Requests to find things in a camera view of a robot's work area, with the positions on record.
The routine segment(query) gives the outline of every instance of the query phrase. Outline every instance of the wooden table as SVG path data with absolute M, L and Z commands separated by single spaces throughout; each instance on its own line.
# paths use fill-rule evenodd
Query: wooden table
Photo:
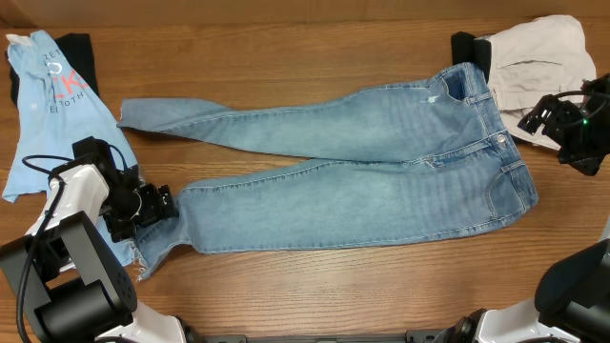
M 528 18 L 89 30 L 101 98 L 198 97 L 237 109 L 314 103 L 363 87 L 435 74 L 450 65 L 449 36 L 484 34 Z M 581 18 L 599 75 L 610 71 L 610 23 Z M 50 30 L 53 36 L 70 29 Z M 1 33 L 27 34 L 28 30 Z M 0 63 L 0 178 L 19 138 Z M 292 165 L 298 158 L 127 133 L 148 180 L 178 192 L 188 182 Z M 179 314 L 204 334 L 250 336 L 401 333 L 452 325 L 478 308 L 533 296 L 554 262 L 596 242 L 610 212 L 610 164 L 595 177 L 522 147 L 539 204 L 510 228 L 475 237 L 389 248 L 202 255 L 176 249 L 139 299 Z M 41 212 L 42 194 L 0 201 L 0 244 Z M 129 267 L 135 280 L 136 267 Z M 18 341 L 15 300 L 0 276 L 0 341 Z

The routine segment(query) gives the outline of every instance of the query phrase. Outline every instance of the jeans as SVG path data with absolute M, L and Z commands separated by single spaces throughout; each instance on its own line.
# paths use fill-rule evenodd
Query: jeans
M 145 278 L 180 244 L 214 253 L 426 242 L 500 229 L 538 202 L 473 64 L 310 106 L 131 99 L 122 113 L 123 128 L 314 158 L 188 185 L 180 216 L 133 241 Z

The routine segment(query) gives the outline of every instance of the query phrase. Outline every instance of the black garment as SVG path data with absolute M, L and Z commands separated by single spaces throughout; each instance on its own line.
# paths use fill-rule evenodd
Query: black garment
M 95 77 L 95 63 L 93 61 L 92 41 L 88 33 L 68 33 L 65 36 L 55 39 L 55 43 L 64 54 L 68 63 L 76 72 L 87 82 L 87 85 L 99 96 L 97 88 L 97 78 Z M 10 67 L 9 78 L 10 99 L 17 106 L 19 95 L 19 75 Z
M 486 39 L 475 39 L 468 32 L 458 32 L 451 36 L 451 56 L 454 65 L 473 62 L 483 70 L 485 81 L 489 81 L 492 66 L 492 44 Z

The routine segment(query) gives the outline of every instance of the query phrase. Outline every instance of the light blue t-shirt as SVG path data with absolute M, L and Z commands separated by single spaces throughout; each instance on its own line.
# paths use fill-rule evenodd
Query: light blue t-shirt
M 26 167 L 22 158 L 33 154 L 74 158 L 72 143 L 89 136 L 115 145 L 125 156 L 128 166 L 137 163 L 123 132 L 116 127 L 112 113 L 68 64 L 46 32 L 40 30 L 30 37 L 9 34 L 7 38 L 10 41 L 9 62 L 19 75 L 20 135 L 9 180 L 2 193 L 5 200 L 14 202 L 25 193 L 49 194 L 48 176 Z M 115 151 L 112 154 L 117 168 L 122 169 L 120 155 Z M 31 162 L 46 170 L 64 163 L 49 159 Z M 113 244 L 101 218 L 98 229 L 120 262 L 130 263 L 133 254 L 129 242 Z

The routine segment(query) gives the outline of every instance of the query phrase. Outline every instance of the frayed hem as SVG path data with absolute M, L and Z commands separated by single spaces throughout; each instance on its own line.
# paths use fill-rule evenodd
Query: frayed hem
M 146 260 L 144 259 L 142 252 L 137 248 L 137 246 L 135 245 L 135 242 L 133 240 L 130 241 L 130 248 L 132 249 L 132 252 L 133 252 L 133 262 L 137 263 L 140 266 L 137 269 L 138 275 L 137 275 L 137 278 L 135 279 L 135 282 L 140 282 L 140 281 L 144 280 L 144 277 L 142 275 L 149 269 L 149 264 L 146 263 Z

